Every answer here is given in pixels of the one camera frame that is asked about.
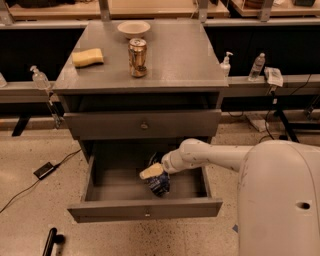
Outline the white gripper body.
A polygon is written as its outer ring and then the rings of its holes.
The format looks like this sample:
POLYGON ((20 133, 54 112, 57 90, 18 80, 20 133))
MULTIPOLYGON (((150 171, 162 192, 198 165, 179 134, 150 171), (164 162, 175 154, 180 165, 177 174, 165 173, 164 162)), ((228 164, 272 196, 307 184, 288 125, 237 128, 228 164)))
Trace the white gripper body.
POLYGON ((186 169, 185 162, 178 149, 165 154, 162 157, 161 164, 163 169, 169 174, 178 173, 186 169))

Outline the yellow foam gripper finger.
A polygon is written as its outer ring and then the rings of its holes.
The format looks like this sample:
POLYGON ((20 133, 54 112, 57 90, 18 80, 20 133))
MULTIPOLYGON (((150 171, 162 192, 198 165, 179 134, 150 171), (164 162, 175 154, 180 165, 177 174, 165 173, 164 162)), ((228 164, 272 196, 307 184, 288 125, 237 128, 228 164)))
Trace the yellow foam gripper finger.
POLYGON ((151 177, 159 176, 163 173, 163 167, 160 163, 155 163, 145 170, 141 171, 139 176, 141 179, 149 179, 151 177))

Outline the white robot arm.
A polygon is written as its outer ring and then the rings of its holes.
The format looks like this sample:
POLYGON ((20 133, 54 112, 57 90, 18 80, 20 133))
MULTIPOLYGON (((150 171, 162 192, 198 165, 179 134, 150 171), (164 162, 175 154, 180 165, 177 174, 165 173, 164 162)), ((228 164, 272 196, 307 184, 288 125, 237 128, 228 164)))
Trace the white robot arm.
POLYGON ((197 139, 140 173, 156 195, 168 177, 215 164, 238 173, 239 256, 320 256, 320 148, 270 140, 255 146, 197 139))

